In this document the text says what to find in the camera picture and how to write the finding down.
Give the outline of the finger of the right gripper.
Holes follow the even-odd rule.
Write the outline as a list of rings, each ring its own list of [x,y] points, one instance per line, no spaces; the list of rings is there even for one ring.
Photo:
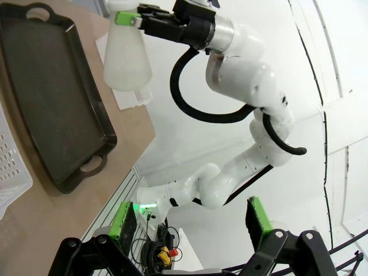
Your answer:
[[[140,3],[137,7],[137,12],[142,16],[146,17],[171,17],[172,14],[167,11],[161,9],[157,5],[151,5],[146,3]]]
[[[155,13],[118,11],[114,15],[115,34],[161,34],[160,21]]]

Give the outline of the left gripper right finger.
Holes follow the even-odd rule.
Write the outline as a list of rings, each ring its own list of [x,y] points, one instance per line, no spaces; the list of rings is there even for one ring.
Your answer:
[[[246,227],[255,253],[244,275],[271,275],[277,264],[287,264],[294,275],[336,275],[321,235],[306,230],[296,236],[274,228],[258,197],[247,200]]]

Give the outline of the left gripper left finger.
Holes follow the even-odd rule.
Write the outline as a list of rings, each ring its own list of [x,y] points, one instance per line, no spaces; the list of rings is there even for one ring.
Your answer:
[[[134,204],[122,202],[107,234],[82,242],[65,238],[53,260],[53,275],[93,275],[106,270],[109,275],[142,275],[129,258],[137,228]]]

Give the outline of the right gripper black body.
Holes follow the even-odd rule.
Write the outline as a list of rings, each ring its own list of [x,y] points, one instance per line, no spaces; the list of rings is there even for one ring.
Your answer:
[[[214,26],[214,20],[189,16],[187,24],[164,24],[160,33],[166,40],[186,44],[196,49],[203,49],[213,37]]]

